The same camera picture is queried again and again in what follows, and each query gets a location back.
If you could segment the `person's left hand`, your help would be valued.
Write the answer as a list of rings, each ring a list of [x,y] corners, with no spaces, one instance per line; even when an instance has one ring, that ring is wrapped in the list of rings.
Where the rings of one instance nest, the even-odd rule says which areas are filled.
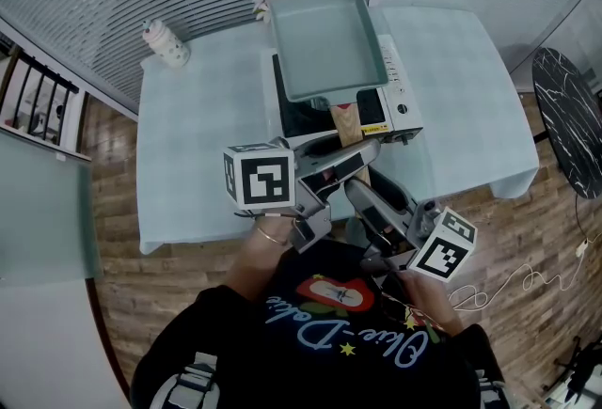
[[[293,214],[265,213],[257,218],[255,227],[270,238],[284,243],[295,228],[295,221]]]

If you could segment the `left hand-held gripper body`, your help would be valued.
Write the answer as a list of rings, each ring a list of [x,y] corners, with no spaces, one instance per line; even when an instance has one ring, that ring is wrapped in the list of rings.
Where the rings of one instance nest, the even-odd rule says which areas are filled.
[[[302,180],[300,158],[285,139],[227,147],[223,160],[226,190],[239,211],[290,218],[289,241],[297,252],[309,249],[332,229],[329,203]]]

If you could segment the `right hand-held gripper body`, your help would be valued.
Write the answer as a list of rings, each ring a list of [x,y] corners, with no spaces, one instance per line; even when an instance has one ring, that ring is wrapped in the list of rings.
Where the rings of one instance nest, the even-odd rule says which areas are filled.
[[[421,203],[407,231],[379,235],[366,250],[362,268],[382,282],[386,275],[406,270],[447,282],[477,245],[477,228],[436,201]]]

